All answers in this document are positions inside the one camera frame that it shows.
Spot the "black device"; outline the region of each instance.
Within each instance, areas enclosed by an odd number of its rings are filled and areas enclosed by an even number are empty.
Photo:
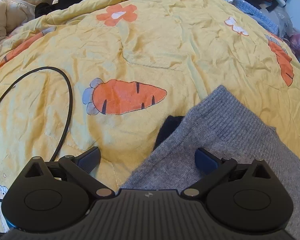
[[[2,201],[2,240],[292,240],[292,200],[265,161],[238,164],[199,148],[202,179],[176,190],[114,191],[89,172],[93,147],[58,162],[33,157]]]

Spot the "blue part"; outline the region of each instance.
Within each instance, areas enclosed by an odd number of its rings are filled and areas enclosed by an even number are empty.
[[[209,156],[207,156],[199,149],[194,153],[194,161],[197,168],[205,175],[208,175],[219,167],[219,164],[215,160],[212,160]]]
[[[4,218],[7,222],[7,225],[10,229],[13,229],[13,228],[17,228],[16,226],[12,225],[6,218]]]

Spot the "wrinkled fabric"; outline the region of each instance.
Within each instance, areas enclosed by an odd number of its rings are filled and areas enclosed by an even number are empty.
[[[63,70],[74,102],[59,157],[98,146],[101,163],[92,175],[113,190],[151,153],[167,116],[185,115],[220,84],[276,127],[300,157],[300,63],[284,42],[231,4],[83,0],[20,27],[2,43],[0,62],[52,26],[55,31],[1,66],[0,96],[30,70]],[[292,59],[290,86],[265,35]],[[31,74],[8,93],[0,105],[2,187],[10,187],[32,156],[50,159],[67,111],[66,82],[49,70]]]

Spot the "blue grip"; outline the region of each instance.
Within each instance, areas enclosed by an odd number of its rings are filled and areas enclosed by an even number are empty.
[[[205,175],[213,172],[219,167],[221,161],[219,162],[216,157],[213,159],[213,155],[203,148],[199,148],[194,153],[195,165],[202,171]]]

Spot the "black cable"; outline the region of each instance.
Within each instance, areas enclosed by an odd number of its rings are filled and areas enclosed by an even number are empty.
[[[66,80],[67,82],[67,85],[68,85],[68,89],[69,89],[69,110],[68,110],[68,117],[67,117],[67,121],[66,121],[66,125],[65,125],[65,128],[63,130],[63,133],[62,133],[62,136],[61,136],[61,139],[58,143],[58,146],[56,148],[56,150],[54,151],[50,161],[51,162],[54,162],[58,156],[58,153],[60,152],[60,149],[66,139],[66,135],[67,135],[67,132],[68,132],[68,129],[69,129],[69,126],[70,126],[70,121],[71,121],[71,116],[72,116],[72,104],[73,104],[73,95],[72,95],[72,88],[71,88],[71,83],[70,83],[70,80],[68,79],[67,75],[61,70],[61,69],[58,69],[56,67],[50,67],[50,66],[47,66],[47,67],[39,67],[39,68],[36,68],[34,70],[31,70],[29,72],[27,72],[26,74],[22,75],[21,77],[19,77],[15,82],[13,82],[10,87],[8,87],[8,89],[3,93],[3,95],[0,97],[0,103],[1,101],[3,100],[3,98],[9,93],[9,91],[20,81],[22,80],[23,78],[25,78],[26,76],[34,73],[34,72],[37,72],[39,70],[43,70],[43,69],[51,69],[51,70],[54,70],[54,71],[57,71],[58,73],[60,73],[64,79]]]

